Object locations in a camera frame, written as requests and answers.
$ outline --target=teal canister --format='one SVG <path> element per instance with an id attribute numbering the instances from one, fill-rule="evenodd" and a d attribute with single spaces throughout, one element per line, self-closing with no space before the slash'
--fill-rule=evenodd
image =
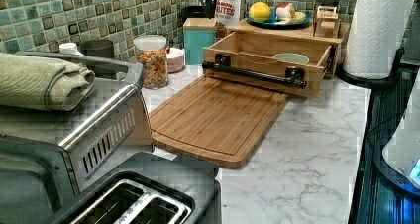
<path id="1" fill-rule="evenodd" d="M 183 25 L 185 63 L 201 65 L 203 49 L 215 42 L 215 19 L 188 18 Z"/>

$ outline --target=marble countertop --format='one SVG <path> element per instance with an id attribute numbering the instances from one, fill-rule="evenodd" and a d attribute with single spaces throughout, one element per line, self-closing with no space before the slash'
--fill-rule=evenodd
<path id="1" fill-rule="evenodd" d="M 148 111 L 201 75 L 186 66 L 168 87 L 143 89 Z M 347 223 L 369 97 L 338 78 L 324 80 L 317 98 L 291 96 L 251 160 L 220 169 L 223 223 Z"/>

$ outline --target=bottle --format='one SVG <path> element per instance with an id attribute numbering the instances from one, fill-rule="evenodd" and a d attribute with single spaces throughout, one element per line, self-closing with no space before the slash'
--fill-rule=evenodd
<path id="1" fill-rule="evenodd" d="M 59 51 L 63 54 L 73 54 L 78 56 L 84 56 L 78 49 L 76 43 L 65 43 L 59 45 Z M 81 67 L 87 67 L 86 64 L 81 63 Z"/>

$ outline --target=plate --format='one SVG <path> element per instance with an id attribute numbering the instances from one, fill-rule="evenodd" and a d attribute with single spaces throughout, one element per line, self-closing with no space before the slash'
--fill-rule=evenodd
<path id="1" fill-rule="evenodd" d="M 250 15 L 247 13 L 245 15 L 247 18 L 247 22 L 251 25 L 260 27 L 260 28 L 267 28 L 267 29 L 294 29 L 294 28 L 305 28 L 309 26 L 309 22 L 311 21 L 311 17 L 306 15 L 306 18 L 303 22 L 296 23 L 296 24 L 277 24 L 276 22 L 259 22 L 255 21 L 250 18 Z"/>
<path id="2" fill-rule="evenodd" d="M 309 62 L 309 58 L 307 56 L 301 54 L 293 54 L 293 53 L 282 53 L 273 56 L 272 58 L 278 59 L 285 62 L 293 62 L 293 63 L 300 63 L 306 64 Z"/>

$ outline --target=mosaic tile backsplash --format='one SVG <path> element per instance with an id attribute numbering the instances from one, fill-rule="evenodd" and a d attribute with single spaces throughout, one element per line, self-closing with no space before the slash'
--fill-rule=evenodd
<path id="1" fill-rule="evenodd" d="M 140 34 L 164 35 L 179 46 L 181 5 L 188 1 L 0 0 L 0 52 L 58 52 L 61 43 L 104 38 L 126 60 Z"/>

